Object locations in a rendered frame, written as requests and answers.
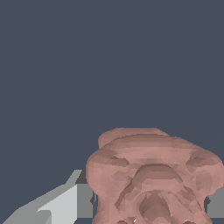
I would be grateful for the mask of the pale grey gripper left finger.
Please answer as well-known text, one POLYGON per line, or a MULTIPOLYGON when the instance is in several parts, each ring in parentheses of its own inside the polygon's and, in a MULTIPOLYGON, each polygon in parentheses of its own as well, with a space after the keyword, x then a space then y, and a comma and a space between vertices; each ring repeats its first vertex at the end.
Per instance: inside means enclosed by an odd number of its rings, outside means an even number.
POLYGON ((3 224, 74 224, 94 217, 94 191, 85 170, 74 170, 68 181, 17 209, 3 224))

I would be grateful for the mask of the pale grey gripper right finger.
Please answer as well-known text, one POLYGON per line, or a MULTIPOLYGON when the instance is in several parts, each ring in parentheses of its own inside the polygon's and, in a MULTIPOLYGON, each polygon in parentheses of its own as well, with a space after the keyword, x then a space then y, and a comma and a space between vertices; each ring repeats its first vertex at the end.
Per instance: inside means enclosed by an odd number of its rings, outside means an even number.
POLYGON ((224 186, 208 195, 210 203, 207 205, 207 214, 210 218, 224 218, 224 186))

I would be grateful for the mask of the pink-brown lumpy figurine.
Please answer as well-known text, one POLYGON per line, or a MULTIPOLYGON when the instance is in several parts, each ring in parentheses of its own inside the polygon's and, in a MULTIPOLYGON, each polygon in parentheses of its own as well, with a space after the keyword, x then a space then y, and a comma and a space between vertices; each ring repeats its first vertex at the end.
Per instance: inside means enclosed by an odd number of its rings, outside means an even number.
POLYGON ((224 185, 217 155, 157 128, 115 128, 98 145, 86 165, 92 224, 213 224, 204 200, 224 185))

